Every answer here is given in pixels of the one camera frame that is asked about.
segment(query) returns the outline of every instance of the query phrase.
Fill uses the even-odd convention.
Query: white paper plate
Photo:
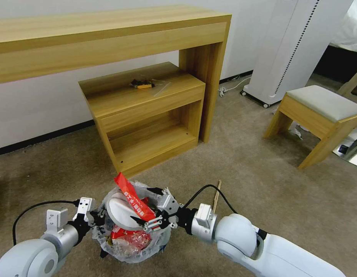
[[[125,199],[119,199],[117,198],[118,196],[119,195],[116,195],[116,197],[111,198],[105,205],[110,218],[116,225],[125,230],[142,230],[143,228],[131,218],[131,216],[138,217],[138,215],[136,215],[135,211]]]

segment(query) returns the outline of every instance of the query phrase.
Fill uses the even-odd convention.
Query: black baseboard
[[[222,84],[222,83],[226,83],[228,81],[231,81],[232,79],[236,78],[236,77],[244,77],[244,76],[248,76],[252,74],[252,70],[250,71],[247,71],[247,72],[244,72],[244,73],[241,73],[241,74],[237,74],[237,75],[234,75],[234,76],[231,76],[231,77],[228,77],[228,78],[225,78],[225,79],[222,79],[222,80],[219,80],[219,84]]]
[[[241,73],[238,75],[234,75],[232,77],[228,77],[228,78],[220,80],[219,83],[220,84],[225,83],[225,82],[228,82],[229,80],[232,80],[233,78],[235,78],[237,76],[243,77],[243,76],[250,75],[251,73],[252,73],[252,71],[248,71],[248,72],[244,72],[244,73]],[[53,139],[55,137],[59,137],[61,135],[66,135],[68,133],[78,131],[78,130],[81,130],[83,128],[86,128],[86,127],[89,127],[92,125],[95,125],[95,122],[93,120],[89,120],[86,122],[82,122],[82,123],[79,123],[79,124],[76,124],[73,126],[69,126],[69,127],[51,132],[51,133],[47,133],[47,134],[44,134],[44,135],[41,135],[38,137],[34,137],[32,139],[28,139],[28,140],[24,140],[24,141],[15,143],[15,144],[11,144],[11,145],[0,148],[0,155],[6,154],[6,153],[9,153],[9,152],[21,149],[21,148],[25,148],[27,146],[30,146],[30,145],[33,145],[33,144],[36,144],[39,142],[44,142],[46,140]]]

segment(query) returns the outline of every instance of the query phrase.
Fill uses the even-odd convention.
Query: black cable
[[[228,205],[228,207],[229,207],[235,214],[237,214],[237,211],[235,211],[235,209],[232,208],[231,204],[228,202],[228,200],[226,199],[226,197],[224,196],[224,194],[221,192],[221,190],[220,190],[219,188],[217,188],[216,186],[211,185],[211,184],[205,185],[205,186],[203,186],[201,189],[199,189],[199,190],[190,198],[190,200],[188,200],[187,203],[186,203],[185,205],[183,205],[182,209],[187,208],[187,206],[190,205],[190,203],[196,198],[196,196],[198,196],[198,195],[199,195],[204,189],[206,189],[207,187],[213,187],[213,188],[215,188],[215,189],[219,192],[219,194],[223,197],[223,200],[226,202],[226,204]],[[169,217],[172,217],[172,216],[174,216],[174,215],[176,215],[176,214],[177,214],[177,212],[175,212],[174,214],[169,215]]]
[[[68,204],[73,204],[76,207],[78,206],[78,204],[80,203],[80,200],[75,200],[75,201],[68,201],[68,200],[54,200],[54,201],[45,201],[45,202],[41,202],[41,203],[37,203],[35,205],[32,205],[30,207],[28,207],[26,210],[24,210],[14,221],[13,223],[13,227],[12,227],[12,236],[13,236],[13,246],[15,246],[17,244],[17,240],[16,240],[16,225],[17,222],[19,221],[19,219],[21,218],[21,216],[23,216],[26,212],[28,212],[29,210],[41,206],[41,205],[46,205],[46,204],[54,204],[54,203],[68,203]]]

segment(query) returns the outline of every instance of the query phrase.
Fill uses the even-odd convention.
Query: wooden console table
[[[207,142],[230,21],[184,5],[0,20],[0,83],[179,50],[179,67],[206,83]]]

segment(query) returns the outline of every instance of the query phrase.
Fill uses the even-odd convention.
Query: power cord
[[[244,82],[244,81],[246,81],[246,80],[248,80],[248,79],[250,79],[251,77],[247,77],[246,79],[243,79],[241,82],[239,82],[235,87],[233,87],[233,88],[225,88],[225,87],[221,87],[218,91],[219,91],[219,96],[221,97],[221,98],[223,98],[224,97],[224,94],[227,92],[227,91],[229,91],[229,90],[232,90],[232,89],[234,89],[234,88],[237,88],[242,82]]]
[[[217,188],[216,186],[211,185],[211,184],[205,185],[205,186],[203,186],[201,189],[199,189],[199,190],[190,198],[190,200],[188,200],[187,203],[186,203],[185,205],[183,205],[183,207],[182,207],[181,209],[187,208],[188,205],[190,205],[190,203],[191,203],[204,189],[206,189],[206,188],[208,188],[208,187],[215,188],[215,189],[219,192],[219,194],[223,197],[223,200],[226,202],[226,204],[228,205],[228,207],[229,207],[235,214],[237,214],[237,211],[235,211],[235,209],[232,208],[231,204],[228,202],[227,198],[224,196],[224,194],[221,192],[221,190],[220,190],[219,188]],[[169,217],[172,217],[172,216],[174,216],[174,215],[176,215],[176,214],[177,214],[177,212],[175,212],[174,214],[169,215]]]
[[[45,201],[45,202],[41,202],[41,203],[37,203],[35,205],[32,205],[30,207],[28,207],[26,210],[24,210],[14,221],[13,223],[13,227],[12,227],[12,236],[13,236],[13,246],[15,246],[17,244],[17,239],[16,239],[16,226],[17,226],[17,222],[19,221],[19,219],[29,210],[41,206],[41,205],[46,205],[46,204],[54,204],[54,203],[68,203],[68,204],[73,204],[76,207],[79,205],[80,200],[77,199],[75,201],[68,201],[68,200],[54,200],[54,201]]]

